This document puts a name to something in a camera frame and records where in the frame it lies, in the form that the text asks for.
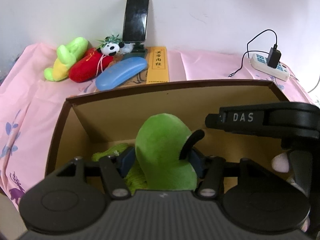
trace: ribbed gray surface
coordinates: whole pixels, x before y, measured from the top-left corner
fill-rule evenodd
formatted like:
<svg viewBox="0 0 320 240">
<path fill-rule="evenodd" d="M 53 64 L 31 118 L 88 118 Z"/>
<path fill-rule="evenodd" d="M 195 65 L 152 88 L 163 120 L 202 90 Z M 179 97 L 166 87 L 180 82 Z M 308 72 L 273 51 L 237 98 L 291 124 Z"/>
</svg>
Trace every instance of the ribbed gray surface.
<svg viewBox="0 0 320 240">
<path fill-rule="evenodd" d="M 28 232 L 21 240 L 307 240 L 300 230 L 277 236 L 246 232 L 230 223 L 218 205 L 196 199 L 191 192 L 138 191 L 114 201 L 89 228 L 64 236 Z"/>
</svg>

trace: green and yellow plush toy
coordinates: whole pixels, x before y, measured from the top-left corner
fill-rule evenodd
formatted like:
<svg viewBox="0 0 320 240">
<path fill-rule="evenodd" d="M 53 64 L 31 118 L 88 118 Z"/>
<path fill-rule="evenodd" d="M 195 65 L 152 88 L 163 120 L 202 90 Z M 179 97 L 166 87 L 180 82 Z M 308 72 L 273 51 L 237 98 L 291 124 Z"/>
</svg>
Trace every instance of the green and yellow plush toy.
<svg viewBox="0 0 320 240">
<path fill-rule="evenodd" d="M 179 159 L 190 135 L 190 129 L 172 114 L 157 114 L 145 121 L 136 137 L 136 157 L 148 189 L 196 189 L 196 172 L 187 160 Z"/>
<path fill-rule="evenodd" d="M 68 77 L 69 69 L 82 59 L 88 48 L 85 38 L 75 38 L 67 45 L 57 48 L 57 59 L 52 68 L 44 70 L 44 77 L 49 81 L 60 81 Z"/>
</svg>

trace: pink tablecloth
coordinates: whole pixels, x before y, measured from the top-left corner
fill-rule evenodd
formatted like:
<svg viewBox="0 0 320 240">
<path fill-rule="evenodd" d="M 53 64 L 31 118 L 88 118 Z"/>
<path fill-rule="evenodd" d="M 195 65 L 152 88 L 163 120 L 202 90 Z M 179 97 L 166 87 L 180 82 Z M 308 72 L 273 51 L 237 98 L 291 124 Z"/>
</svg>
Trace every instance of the pink tablecloth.
<svg viewBox="0 0 320 240">
<path fill-rule="evenodd" d="M 93 81 L 74 83 L 44 80 L 55 49 L 44 44 L 27 47 L 0 86 L 0 186 L 16 205 L 44 177 L 52 133 L 63 102 L 72 95 L 94 92 Z M 241 64 L 239 56 L 208 51 L 168 51 L 170 81 L 228 79 Z M 273 80 L 291 101 L 312 102 L 299 83 L 283 82 L 244 68 L 233 79 Z"/>
</svg>

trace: purple deer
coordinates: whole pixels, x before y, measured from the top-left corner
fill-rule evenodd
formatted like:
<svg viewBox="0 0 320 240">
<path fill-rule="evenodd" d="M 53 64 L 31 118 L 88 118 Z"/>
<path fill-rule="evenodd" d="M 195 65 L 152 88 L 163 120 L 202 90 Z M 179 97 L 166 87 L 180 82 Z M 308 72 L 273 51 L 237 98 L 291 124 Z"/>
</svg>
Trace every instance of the purple deer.
<svg viewBox="0 0 320 240">
<path fill-rule="evenodd" d="M 11 195 L 11 200 L 15 200 L 16 204 L 18 205 L 19 198 L 22 198 L 22 196 L 24 195 L 24 189 L 21 187 L 21 183 L 16 177 L 15 172 L 13 173 L 12 176 L 10 173 L 10 178 L 19 187 L 19 188 L 12 188 L 9 190 L 9 193 Z"/>
</svg>

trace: smartphone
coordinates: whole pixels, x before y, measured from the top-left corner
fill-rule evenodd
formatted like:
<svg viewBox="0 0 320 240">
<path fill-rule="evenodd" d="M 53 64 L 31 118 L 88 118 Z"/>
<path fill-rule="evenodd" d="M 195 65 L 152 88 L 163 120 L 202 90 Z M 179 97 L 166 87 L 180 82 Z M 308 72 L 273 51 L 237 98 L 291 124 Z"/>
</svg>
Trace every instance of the smartphone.
<svg viewBox="0 0 320 240">
<path fill-rule="evenodd" d="M 149 0 L 127 0 L 122 34 L 124 42 L 146 40 L 148 8 Z"/>
</svg>

